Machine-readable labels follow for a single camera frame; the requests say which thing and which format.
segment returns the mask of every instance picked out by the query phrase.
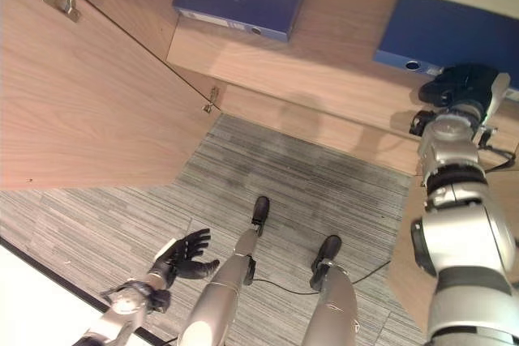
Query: cable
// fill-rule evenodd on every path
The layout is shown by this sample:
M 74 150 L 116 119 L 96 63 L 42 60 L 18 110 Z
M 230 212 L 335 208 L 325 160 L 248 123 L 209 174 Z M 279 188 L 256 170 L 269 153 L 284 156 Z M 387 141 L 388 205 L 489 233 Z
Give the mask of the cable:
M 361 281 L 364 281 L 365 279 L 367 279 L 368 277 L 370 276 L 373 276 L 377 271 L 379 271 L 380 269 L 382 269 L 383 267 L 387 266 L 391 261 L 386 261 L 385 263 L 383 263 L 382 265 L 380 265 L 379 267 L 377 267 L 376 269 L 370 271 L 367 275 L 361 277 L 360 279 L 354 281 L 353 283 L 351 283 L 352 285 L 355 285 L 357 283 L 360 283 Z M 285 288 L 283 287 L 282 285 L 279 285 L 277 283 L 274 283 L 273 281 L 271 280 L 266 280 L 266 279 L 252 279 L 252 281 L 261 281 L 261 282 L 264 282 L 264 283 L 269 283 L 269 284 L 272 284 L 272 285 L 275 285 L 277 286 L 278 288 L 281 288 L 283 289 L 284 291 L 288 292 L 288 293 L 293 293 L 294 295 L 318 295 L 319 292 L 296 292 L 296 291 L 293 291 L 291 289 L 288 289 L 288 288 Z
M 319 292 L 296 292 L 296 291 L 292 291 L 290 289 L 287 289 L 279 284 L 276 284 L 274 283 L 273 281 L 271 280 L 266 280 L 266 279 L 252 279 L 252 281 L 261 281 L 263 283 L 269 283 L 269 284 L 272 284 L 272 285 L 276 285 L 278 288 L 281 288 L 283 289 L 284 291 L 286 292 L 290 292 L 290 293 L 293 293 L 294 295 L 318 295 Z
M 385 263 L 383 263 L 382 265 L 380 265 L 379 267 L 377 267 L 376 269 L 370 271 L 367 275 L 365 275 L 364 277 L 361 277 L 360 279 L 358 279 L 357 281 L 354 281 L 353 283 L 351 283 L 352 285 L 355 285 L 356 283 L 360 283 L 361 281 L 367 279 L 369 276 L 372 276 L 373 274 L 375 274 L 377 271 L 379 271 L 380 269 L 382 269 L 383 267 L 385 267 L 386 265 L 389 265 L 391 261 L 386 261 Z
M 492 152 L 497 154 L 498 156 L 501 156 L 506 159 L 506 161 L 503 164 L 499 164 L 497 166 L 494 166 L 490 169 L 485 170 L 485 173 L 495 172 L 496 170 L 501 170 L 505 168 L 510 168 L 515 165 L 516 163 L 516 153 L 509 152 L 508 150 L 504 149 L 498 149 L 497 147 L 493 147 L 492 145 L 488 145 L 487 142 L 490 140 L 490 137 L 493 134 L 492 129 L 486 129 L 482 134 L 481 138 L 478 142 L 478 149 L 479 150 L 486 150 L 488 152 Z
M 174 338 L 171 338 L 170 340 L 166 340 L 163 344 L 160 344 L 160 346 L 166 346 L 167 344 L 170 344 L 174 340 L 177 340 L 178 336 L 175 336 Z

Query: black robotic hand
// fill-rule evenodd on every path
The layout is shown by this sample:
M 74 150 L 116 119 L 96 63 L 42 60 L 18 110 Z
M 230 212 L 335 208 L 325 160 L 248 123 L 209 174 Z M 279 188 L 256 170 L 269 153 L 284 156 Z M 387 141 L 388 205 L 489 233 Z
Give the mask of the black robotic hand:
M 178 276 L 183 279 L 198 280 L 211 275 L 220 265 L 217 259 L 210 263 L 192 261 L 204 253 L 209 246 L 209 229 L 202 229 L 176 241 L 161 254 L 148 273 L 157 273 L 169 288 Z

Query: cabinet hinge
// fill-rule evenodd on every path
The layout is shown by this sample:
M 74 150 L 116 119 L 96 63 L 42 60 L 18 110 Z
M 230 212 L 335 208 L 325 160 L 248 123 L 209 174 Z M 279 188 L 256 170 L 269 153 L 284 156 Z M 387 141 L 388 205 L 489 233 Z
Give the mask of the cabinet hinge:
M 49 6 L 63 13 L 72 22 L 77 22 L 81 13 L 75 8 L 75 0 L 43 0 Z
M 214 105 L 217 102 L 217 98 L 218 98 L 218 94 L 219 93 L 220 93 L 220 89 L 218 87 L 211 88 L 211 95 L 209 96 L 209 103 L 207 103 L 202 108 L 206 113 L 211 113 L 212 107 L 214 107 Z

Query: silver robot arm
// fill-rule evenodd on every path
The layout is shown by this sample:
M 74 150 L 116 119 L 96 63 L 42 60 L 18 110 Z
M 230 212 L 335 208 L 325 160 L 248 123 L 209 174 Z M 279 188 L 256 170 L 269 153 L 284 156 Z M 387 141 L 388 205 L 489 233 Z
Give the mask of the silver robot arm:
M 427 205 L 412 223 L 411 237 L 416 263 L 437 277 L 430 346 L 519 344 L 519 296 L 505 273 L 513 265 L 516 243 L 491 197 L 473 142 L 509 84 L 506 74 L 495 72 L 490 79 L 476 86 L 479 95 L 454 97 L 429 118 L 418 149 Z
M 192 260 L 202 255 L 210 238 L 209 229 L 204 229 L 180 240 L 171 240 L 159 251 L 152 267 L 142 279 L 128 280 L 103 293 L 110 303 L 109 310 L 74 346 L 126 344 L 130 335 L 144 324 L 148 314 L 167 311 L 170 301 L 168 289 L 176 277 L 203 279 L 217 269 L 218 260 L 210 263 Z

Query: white floor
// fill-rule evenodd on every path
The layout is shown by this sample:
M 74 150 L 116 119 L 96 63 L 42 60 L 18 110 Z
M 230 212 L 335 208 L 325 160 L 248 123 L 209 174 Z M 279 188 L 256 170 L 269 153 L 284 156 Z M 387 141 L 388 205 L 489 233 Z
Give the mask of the white floor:
M 0 246 L 0 344 L 71 346 L 101 313 Z M 127 345 L 150 344 L 132 335 Z

